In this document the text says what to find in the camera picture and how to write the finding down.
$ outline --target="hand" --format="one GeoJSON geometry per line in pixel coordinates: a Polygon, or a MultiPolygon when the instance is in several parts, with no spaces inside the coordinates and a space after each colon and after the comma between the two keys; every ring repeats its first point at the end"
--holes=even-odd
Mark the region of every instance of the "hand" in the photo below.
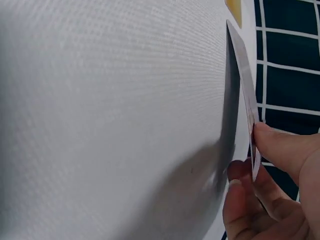
{"type": "Polygon", "coordinates": [[[258,123],[254,138],[260,153],[299,186],[301,204],[262,165],[253,183],[250,159],[234,161],[223,207],[228,239],[320,240],[320,134],[290,135],[258,123]]]}

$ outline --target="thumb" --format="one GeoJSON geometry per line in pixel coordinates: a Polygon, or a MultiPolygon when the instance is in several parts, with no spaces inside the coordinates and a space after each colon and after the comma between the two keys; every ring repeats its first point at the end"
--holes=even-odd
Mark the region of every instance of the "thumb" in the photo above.
{"type": "Polygon", "coordinates": [[[258,122],[254,127],[254,140],[261,155],[277,168],[287,172],[297,185],[304,163],[320,149],[320,134],[280,133],[262,122],[258,122]]]}

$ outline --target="card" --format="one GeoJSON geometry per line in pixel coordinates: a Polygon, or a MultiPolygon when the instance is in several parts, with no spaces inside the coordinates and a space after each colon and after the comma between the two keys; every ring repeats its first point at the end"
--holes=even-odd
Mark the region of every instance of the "card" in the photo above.
{"type": "Polygon", "coordinates": [[[261,163],[261,155],[256,147],[254,138],[254,125],[259,122],[256,92],[245,43],[229,20],[227,20],[227,30],[229,31],[232,41],[232,46],[234,49],[236,63],[240,75],[240,85],[244,96],[248,131],[250,136],[249,144],[251,151],[252,179],[253,181],[255,181],[261,163]]]}

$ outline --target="white textured surface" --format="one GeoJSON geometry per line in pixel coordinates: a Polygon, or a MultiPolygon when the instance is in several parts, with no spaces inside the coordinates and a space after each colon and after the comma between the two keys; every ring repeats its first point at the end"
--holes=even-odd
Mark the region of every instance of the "white textured surface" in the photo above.
{"type": "Polygon", "coordinates": [[[0,238],[126,231],[168,172],[219,139],[226,18],[223,0],[0,0],[0,238]]]}

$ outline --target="yellow object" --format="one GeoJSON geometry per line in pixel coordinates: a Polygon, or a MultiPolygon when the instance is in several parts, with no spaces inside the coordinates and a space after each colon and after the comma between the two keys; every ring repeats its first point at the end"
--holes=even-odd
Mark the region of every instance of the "yellow object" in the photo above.
{"type": "Polygon", "coordinates": [[[242,28],[241,0],[225,0],[225,4],[229,8],[239,27],[242,28]]]}

